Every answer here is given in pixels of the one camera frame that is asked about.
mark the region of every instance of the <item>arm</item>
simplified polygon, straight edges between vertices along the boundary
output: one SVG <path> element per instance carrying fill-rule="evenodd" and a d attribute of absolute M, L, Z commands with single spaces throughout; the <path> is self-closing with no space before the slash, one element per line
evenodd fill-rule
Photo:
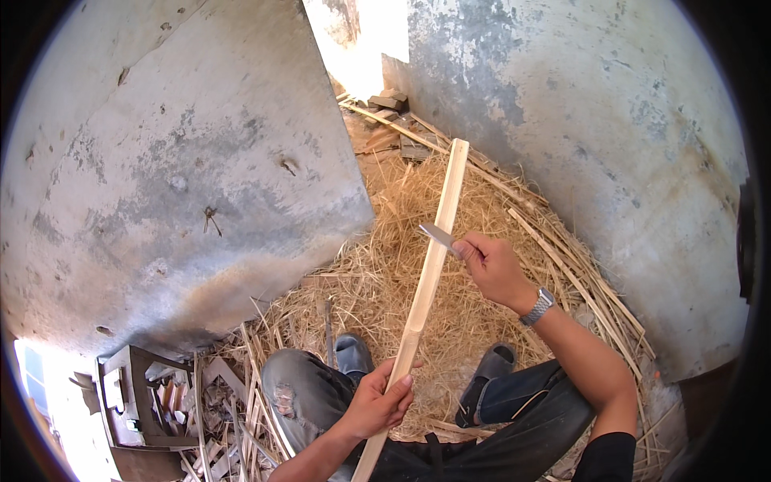
<path fill-rule="evenodd" d="M 324 482 L 340 467 L 359 442 L 386 427 L 398 426 L 412 403 L 412 375 L 401 378 L 383 394 L 396 359 L 383 362 L 359 383 L 342 418 L 273 471 L 269 482 Z M 415 367 L 422 366 L 416 362 Z"/>
<path fill-rule="evenodd" d="M 538 300 L 511 244 L 470 232 L 455 248 L 485 298 L 526 315 Z M 611 432 L 637 433 L 637 389 L 624 360 L 558 306 L 533 324 L 573 384 L 597 412 L 590 440 Z"/>

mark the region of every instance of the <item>hand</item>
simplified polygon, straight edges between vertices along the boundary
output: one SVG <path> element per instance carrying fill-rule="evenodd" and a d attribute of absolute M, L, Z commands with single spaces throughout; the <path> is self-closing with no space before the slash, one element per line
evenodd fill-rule
<path fill-rule="evenodd" d="M 525 278 L 509 241 L 469 231 L 453 243 L 453 249 L 466 262 L 466 269 L 485 298 L 508 306 L 520 316 L 533 309 L 538 290 Z"/>
<path fill-rule="evenodd" d="M 383 394 L 395 361 L 396 358 L 387 359 L 374 372 L 362 378 L 351 405 L 336 423 L 339 430 L 364 440 L 402 423 L 404 414 L 414 399 L 412 375 L 403 376 Z M 420 361 L 412 365 L 413 368 L 420 366 L 423 366 Z"/>

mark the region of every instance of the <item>concrete wall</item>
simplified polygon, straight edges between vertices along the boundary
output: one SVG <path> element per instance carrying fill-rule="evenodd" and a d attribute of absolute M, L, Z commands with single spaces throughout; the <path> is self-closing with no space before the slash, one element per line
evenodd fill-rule
<path fill-rule="evenodd" d="M 84 354 L 221 336 L 372 219 L 299 0 L 80 2 L 4 148 L 4 318 Z"/>
<path fill-rule="evenodd" d="M 412 0 L 386 86 L 502 167 L 520 163 L 641 318 L 666 381 L 736 356 L 747 308 L 742 136 L 669 0 Z"/>

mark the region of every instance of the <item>person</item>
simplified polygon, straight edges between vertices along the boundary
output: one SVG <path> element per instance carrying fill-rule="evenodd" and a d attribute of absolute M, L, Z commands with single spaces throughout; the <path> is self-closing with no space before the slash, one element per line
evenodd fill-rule
<path fill-rule="evenodd" d="M 595 416 L 573 481 L 631 480 L 637 399 L 621 357 L 525 278 L 507 241 L 470 232 L 453 248 L 482 294 L 519 314 L 556 359 L 512 372 L 515 350 L 494 344 L 460 399 L 456 423 L 510 424 L 481 443 L 439 443 L 433 433 L 427 443 L 388 439 L 370 480 L 531 482 Z M 296 349 L 279 350 L 265 363 L 265 395 L 297 453 L 270 482 L 350 480 L 365 440 L 402 422 L 413 399 L 412 376 L 384 393 L 394 359 L 375 368 L 357 335 L 338 337 L 335 354 L 339 371 Z"/>

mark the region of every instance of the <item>right hand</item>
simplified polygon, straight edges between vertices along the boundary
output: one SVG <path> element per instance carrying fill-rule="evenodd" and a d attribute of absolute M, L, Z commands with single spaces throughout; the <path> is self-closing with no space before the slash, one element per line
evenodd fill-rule
<path fill-rule="evenodd" d="M 469 231 L 453 243 L 453 249 L 466 262 L 466 269 L 485 298 L 508 306 L 520 316 L 533 309 L 538 290 L 525 278 L 509 241 Z"/>

